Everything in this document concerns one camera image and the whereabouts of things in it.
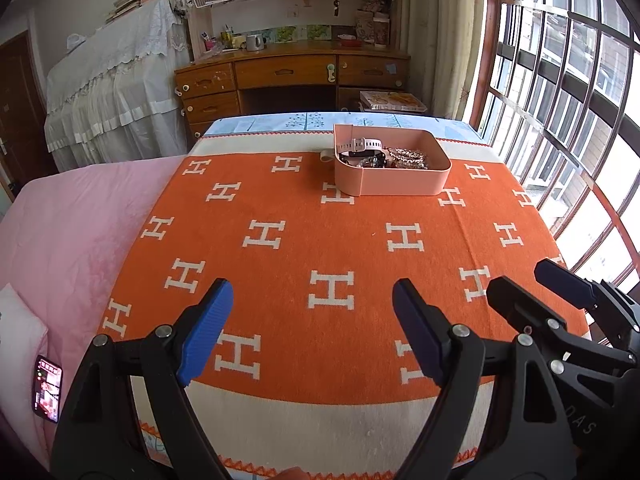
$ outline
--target smartphone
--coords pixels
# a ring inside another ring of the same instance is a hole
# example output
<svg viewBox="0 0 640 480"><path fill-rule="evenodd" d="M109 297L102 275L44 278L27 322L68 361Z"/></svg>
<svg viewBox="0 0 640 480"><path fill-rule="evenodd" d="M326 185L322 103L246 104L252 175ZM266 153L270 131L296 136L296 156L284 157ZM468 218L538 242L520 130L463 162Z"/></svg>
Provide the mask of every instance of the smartphone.
<svg viewBox="0 0 640 480"><path fill-rule="evenodd" d="M58 423L62 368L39 355L33 369L33 412Z"/></svg>

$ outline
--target pink box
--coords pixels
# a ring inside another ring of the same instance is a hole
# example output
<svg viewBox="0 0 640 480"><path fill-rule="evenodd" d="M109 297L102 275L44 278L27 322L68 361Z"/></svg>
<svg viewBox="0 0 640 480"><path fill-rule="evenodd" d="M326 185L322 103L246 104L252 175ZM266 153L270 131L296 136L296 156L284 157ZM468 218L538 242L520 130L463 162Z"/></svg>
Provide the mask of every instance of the pink box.
<svg viewBox="0 0 640 480"><path fill-rule="evenodd" d="M352 139L377 139L388 148L420 150L429 157L429 170L394 170L387 168L355 168L343 163L336 146ZM351 196L438 195L442 192L451 161L438 141L425 130L375 128L336 124L334 126L335 185Z"/></svg>

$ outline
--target desk drawer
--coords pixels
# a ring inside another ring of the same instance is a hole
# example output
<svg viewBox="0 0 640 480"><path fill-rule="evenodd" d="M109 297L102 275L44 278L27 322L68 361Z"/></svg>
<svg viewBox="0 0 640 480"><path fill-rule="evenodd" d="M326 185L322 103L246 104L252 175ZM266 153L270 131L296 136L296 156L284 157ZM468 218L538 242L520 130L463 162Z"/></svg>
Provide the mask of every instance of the desk drawer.
<svg viewBox="0 0 640 480"><path fill-rule="evenodd" d="M182 100L202 95L218 94L236 89L231 63L203 66L175 75L175 84Z"/></svg>
<svg viewBox="0 0 640 480"><path fill-rule="evenodd" d="M374 56L340 56L340 86L402 89L406 85L409 62L405 59Z"/></svg>
<svg viewBox="0 0 640 480"><path fill-rule="evenodd" d="M335 84L335 56L281 56L236 62L238 88Z"/></svg>
<svg viewBox="0 0 640 480"><path fill-rule="evenodd" d="M194 97L185 99L183 103L190 124L212 123L224 117L240 114L236 92Z"/></svg>
<svg viewBox="0 0 640 480"><path fill-rule="evenodd" d="M209 129L209 127L212 124L213 123L210 123L208 121L206 123L189 124L189 129L191 130L191 135L193 136L194 139L199 139L200 137L202 137L204 134L207 133L207 130Z"/></svg>

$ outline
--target mug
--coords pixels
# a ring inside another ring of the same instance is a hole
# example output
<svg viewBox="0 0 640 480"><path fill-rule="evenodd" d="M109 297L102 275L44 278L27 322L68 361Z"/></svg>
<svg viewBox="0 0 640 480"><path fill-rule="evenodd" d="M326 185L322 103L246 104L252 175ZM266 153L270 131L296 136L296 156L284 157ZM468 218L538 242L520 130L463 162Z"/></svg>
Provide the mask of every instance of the mug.
<svg viewBox="0 0 640 480"><path fill-rule="evenodd" d="M264 38L261 34L254 34L246 37L246 49L249 52L264 49Z"/></svg>

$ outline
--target pink blanket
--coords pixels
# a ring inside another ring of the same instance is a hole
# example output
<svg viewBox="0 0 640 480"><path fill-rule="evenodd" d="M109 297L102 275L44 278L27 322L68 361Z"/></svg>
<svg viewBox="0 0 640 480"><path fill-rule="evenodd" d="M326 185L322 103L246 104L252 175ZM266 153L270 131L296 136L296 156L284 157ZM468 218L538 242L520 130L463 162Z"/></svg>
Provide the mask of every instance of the pink blanket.
<svg viewBox="0 0 640 480"><path fill-rule="evenodd" d="M99 164L34 180L0 223L0 288L49 327L62 403L120 267L182 156ZM46 424L49 452L55 425Z"/></svg>

